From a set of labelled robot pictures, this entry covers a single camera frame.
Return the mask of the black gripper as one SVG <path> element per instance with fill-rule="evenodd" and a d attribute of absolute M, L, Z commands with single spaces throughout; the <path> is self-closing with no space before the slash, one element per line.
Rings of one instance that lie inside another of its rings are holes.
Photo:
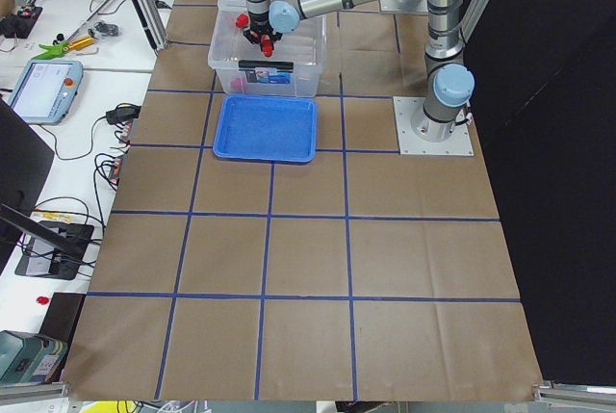
<path fill-rule="evenodd" d="M 283 35 L 276 32 L 270 25 L 269 13 L 243 13 L 242 32 L 244 37 L 252 44 L 262 44 L 263 37 L 271 43 L 281 40 Z"/>

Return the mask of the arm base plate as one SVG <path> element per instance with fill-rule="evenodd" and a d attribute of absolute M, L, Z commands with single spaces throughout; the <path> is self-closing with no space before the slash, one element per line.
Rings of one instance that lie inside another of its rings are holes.
<path fill-rule="evenodd" d="M 379 0 L 379 7 L 383 13 L 428 15 L 427 0 Z"/>
<path fill-rule="evenodd" d="M 473 157 L 469 123 L 460 110 L 454 121 L 439 123 L 424 114 L 423 97 L 394 96 L 398 150 L 402 156 Z"/>

